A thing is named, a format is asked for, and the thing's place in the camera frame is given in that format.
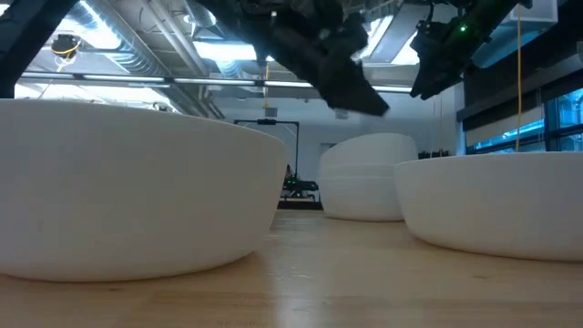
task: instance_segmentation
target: cable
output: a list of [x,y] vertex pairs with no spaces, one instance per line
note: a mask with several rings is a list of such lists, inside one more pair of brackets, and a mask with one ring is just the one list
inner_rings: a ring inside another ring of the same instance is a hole
[[[270,65],[269,63],[265,67],[265,80],[270,79]],[[268,108],[270,105],[267,103],[267,87],[263,87],[263,108]]]
[[522,125],[522,5],[518,5],[518,129],[516,152],[520,151],[520,126]]
[[55,51],[53,49],[51,49],[51,51],[53,52],[53,54],[55,55],[69,55],[72,52],[76,51],[77,49],[79,49],[79,47],[81,46],[81,41],[77,42],[77,44],[75,46],[73,46],[72,48],[68,49],[68,50],[64,50],[64,51]]
[[426,22],[430,23],[434,19],[435,5],[434,0],[427,0],[427,2],[429,3],[429,15],[427,16]]
[[63,59],[63,61],[61,62],[61,65],[59,65],[58,68],[56,69],[56,72],[60,73],[65,66],[69,65],[67,60],[69,59],[70,56],[71,56],[71,53],[66,54],[66,58]]

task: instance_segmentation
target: yellow cable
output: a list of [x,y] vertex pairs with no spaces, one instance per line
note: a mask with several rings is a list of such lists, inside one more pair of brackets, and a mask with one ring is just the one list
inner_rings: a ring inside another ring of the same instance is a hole
[[517,148],[520,151],[520,127],[522,126],[522,5],[517,6],[518,11],[518,128]]
[[56,69],[57,73],[60,73],[63,68],[65,68],[65,66],[69,65],[71,62],[67,62],[67,60],[71,57],[71,53],[66,54],[66,58],[63,60],[63,62],[61,62],[61,65],[58,66],[58,68]]
[[[270,65],[269,63],[265,67],[265,80],[270,79]],[[263,108],[268,108],[270,105],[267,103],[267,87],[263,87]]]
[[79,49],[79,46],[81,46],[80,42],[78,42],[76,46],[74,46],[68,50],[65,50],[65,51],[55,51],[55,50],[52,50],[52,51],[53,51],[53,54],[55,54],[55,55],[68,55],[68,54],[72,53],[73,51]]

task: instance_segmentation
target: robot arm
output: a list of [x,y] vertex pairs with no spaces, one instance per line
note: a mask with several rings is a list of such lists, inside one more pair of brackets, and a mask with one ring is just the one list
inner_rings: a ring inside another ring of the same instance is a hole
[[363,21],[344,19],[337,0],[198,1],[255,47],[258,63],[272,56],[316,87],[329,107],[376,116],[389,108],[351,60],[367,45]]
[[449,4],[465,13],[448,24],[427,20],[419,22],[418,33],[411,48],[420,60],[419,75],[414,82],[412,97],[425,100],[462,80],[464,73],[475,68],[472,56],[488,42],[490,35],[518,4],[532,6],[532,0],[428,0]]

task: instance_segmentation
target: glass window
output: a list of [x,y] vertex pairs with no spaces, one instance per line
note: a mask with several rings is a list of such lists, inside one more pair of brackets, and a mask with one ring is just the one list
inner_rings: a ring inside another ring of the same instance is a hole
[[[520,146],[520,150],[519,152],[544,152],[546,151],[545,148],[545,142],[537,142],[537,143],[533,143],[533,144],[528,144],[528,145],[524,145],[524,146]],[[516,148],[515,147],[511,147],[511,148],[507,148],[507,149],[502,149],[499,151],[493,151],[492,154],[510,154],[510,153],[515,153],[516,152]]]
[[583,134],[561,138],[561,151],[583,151]]
[[[545,120],[540,119],[536,122],[532,122],[530,124],[526,124],[522,128],[520,128],[520,137],[528,137],[528,136],[535,136],[537,134],[542,134],[545,132]],[[478,142],[476,144],[476,149],[482,149],[494,145],[499,145],[501,143],[505,143],[508,141],[516,140],[518,135],[518,130],[508,131],[500,136]]]
[[571,92],[557,99],[558,112],[560,116],[560,126],[562,128],[572,127],[583,123],[581,115],[581,104],[583,103],[583,89]]

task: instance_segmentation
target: black equipment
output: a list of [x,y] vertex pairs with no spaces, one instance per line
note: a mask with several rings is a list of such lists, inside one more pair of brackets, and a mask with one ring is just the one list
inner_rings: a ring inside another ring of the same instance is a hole
[[322,203],[320,197],[316,197],[308,192],[317,192],[320,190],[318,184],[314,181],[304,181],[298,175],[298,158],[300,155],[300,122],[296,121],[278,121],[275,119],[236,119],[233,122],[235,125],[240,123],[254,123],[261,126],[275,126],[278,124],[290,124],[296,127],[295,134],[295,174],[286,177],[283,182],[282,191],[287,191],[280,200],[278,209],[280,210],[321,210]]
[[[411,48],[420,60],[412,97],[426,100],[462,81],[461,76],[477,69],[472,56],[512,9],[522,4],[532,7],[532,0],[427,0],[431,6],[426,20],[417,25],[418,33]],[[433,5],[449,4],[459,8],[461,16],[448,24],[432,22]]]
[[272,56],[318,89],[331,108],[382,116],[389,106],[351,56],[366,47],[360,14],[344,19],[337,0],[198,0],[252,44],[258,63]]
[[[362,65],[351,59],[367,44],[363,17],[358,13],[344,17],[338,0],[187,1],[198,1],[232,33],[252,44],[260,65],[273,56],[311,83],[331,108],[376,116],[388,110],[365,79]],[[440,93],[475,70],[472,55],[488,42],[504,17],[517,4],[532,6],[532,0],[426,1],[432,8],[453,5],[461,15],[443,24],[432,22],[430,14],[418,25],[412,48],[421,63],[411,96],[421,99]],[[15,0],[0,16],[0,97],[14,97],[16,81],[76,2]],[[63,55],[73,56],[70,49]]]
[[81,42],[76,36],[58,35],[51,45],[51,51],[55,56],[63,59],[72,59],[77,54]]

